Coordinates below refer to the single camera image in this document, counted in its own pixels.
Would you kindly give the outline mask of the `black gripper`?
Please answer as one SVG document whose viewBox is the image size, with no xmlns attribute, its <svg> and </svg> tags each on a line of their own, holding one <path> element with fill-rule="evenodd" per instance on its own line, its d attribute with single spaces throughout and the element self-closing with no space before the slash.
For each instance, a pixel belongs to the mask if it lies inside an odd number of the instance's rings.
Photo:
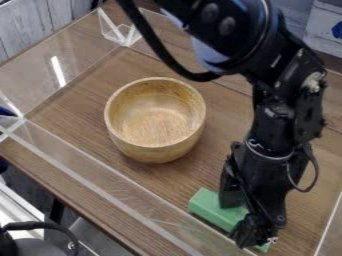
<svg viewBox="0 0 342 256">
<path fill-rule="evenodd" d="M 223 209 L 244 206 L 248 210 L 229 231 L 240 249 L 263 246 L 277 238 L 277 230 L 287 223 L 287 194 L 312 189 L 312 185 L 299 186 L 311 160 L 308 143 L 284 152 L 256 149 L 247 140 L 231 144 L 220 174 L 219 206 Z"/>
</svg>

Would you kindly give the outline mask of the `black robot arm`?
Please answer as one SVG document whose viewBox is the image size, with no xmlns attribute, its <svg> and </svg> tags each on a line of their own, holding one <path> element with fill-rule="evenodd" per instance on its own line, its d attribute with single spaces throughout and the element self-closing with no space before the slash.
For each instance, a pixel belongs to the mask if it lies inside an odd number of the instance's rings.
<svg viewBox="0 0 342 256">
<path fill-rule="evenodd" d="M 325 125 L 323 62 L 288 31 L 272 0 L 153 0 L 191 35 L 204 67 L 195 73 L 168 52 L 134 1 L 116 2 L 173 72 L 197 82 L 239 74 L 252 86 L 252 125 L 243 141 L 231 145 L 219 205 L 248 210 L 228 233 L 236 246 L 269 244 L 287 223 L 285 196 L 300 188 L 305 169 L 319 167 L 311 142 Z"/>
</svg>

